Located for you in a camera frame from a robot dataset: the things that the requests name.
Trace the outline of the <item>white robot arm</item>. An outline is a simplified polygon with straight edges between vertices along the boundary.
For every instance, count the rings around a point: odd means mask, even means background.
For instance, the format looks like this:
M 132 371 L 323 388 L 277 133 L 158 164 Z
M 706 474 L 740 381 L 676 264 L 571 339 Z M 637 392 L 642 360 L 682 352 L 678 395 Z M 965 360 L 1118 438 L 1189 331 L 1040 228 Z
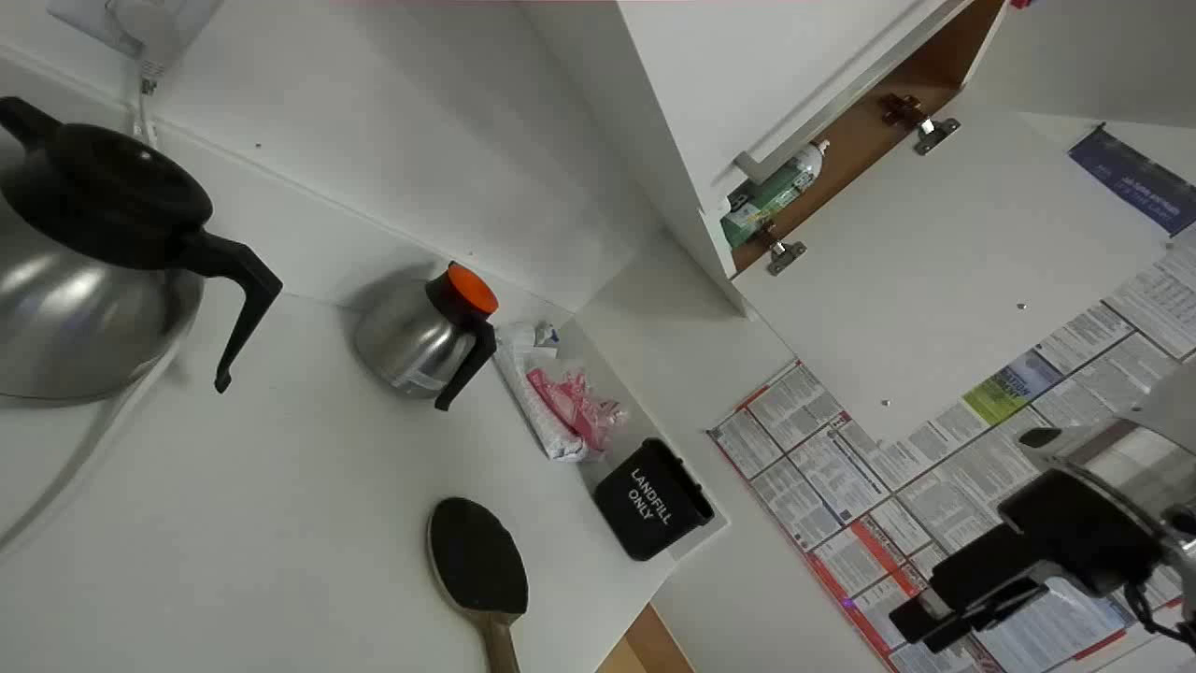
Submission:
M 1017 446 L 1040 474 L 890 623 L 944 649 L 1063 578 L 1090 597 L 1120 592 L 1151 635 L 1196 646 L 1196 365 L 1106 422 L 1031 426 Z

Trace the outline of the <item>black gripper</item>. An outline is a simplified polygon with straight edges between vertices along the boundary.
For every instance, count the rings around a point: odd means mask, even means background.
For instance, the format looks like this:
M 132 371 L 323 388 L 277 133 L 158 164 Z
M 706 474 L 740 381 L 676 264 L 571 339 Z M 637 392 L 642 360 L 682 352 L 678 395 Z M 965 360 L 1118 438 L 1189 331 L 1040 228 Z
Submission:
M 1042 471 L 999 516 L 999 528 L 936 562 L 928 585 L 890 612 L 903 643 L 944 649 L 1042 597 L 1049 578 L 1106 597 L 1161 565 L 1161 542 L 1070 471 Z

